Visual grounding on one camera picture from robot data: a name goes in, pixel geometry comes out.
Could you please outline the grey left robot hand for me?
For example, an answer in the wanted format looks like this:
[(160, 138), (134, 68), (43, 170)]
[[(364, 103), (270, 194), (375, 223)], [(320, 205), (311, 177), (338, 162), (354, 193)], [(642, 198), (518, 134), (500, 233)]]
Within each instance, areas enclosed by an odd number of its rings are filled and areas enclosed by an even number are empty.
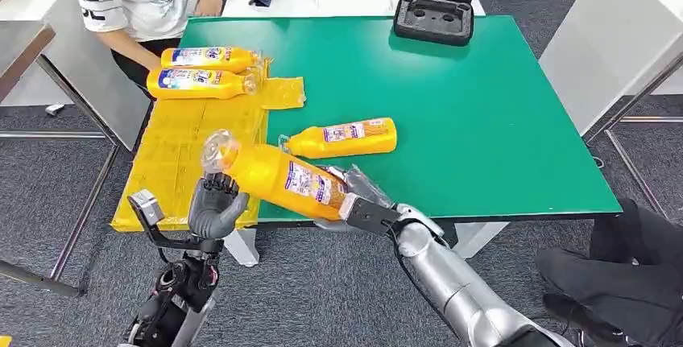
[(250, 195), (222, 173), (207, 173), (197, 181), (188, 213), (188, 227), (199, 238), (223, 239), (234, 231)]

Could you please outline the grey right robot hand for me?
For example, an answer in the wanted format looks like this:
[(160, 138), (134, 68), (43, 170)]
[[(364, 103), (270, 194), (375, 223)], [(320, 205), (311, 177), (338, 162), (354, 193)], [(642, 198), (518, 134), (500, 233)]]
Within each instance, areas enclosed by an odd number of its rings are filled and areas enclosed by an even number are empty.
[(394, 201), (355, 164), (348, 170), (338, 166), (319, 166), (340, 180), (346, 196), (337, 220), (314, 218), (316, 226), (333, 232), (365, 231), (385, 235), (399, 217)]

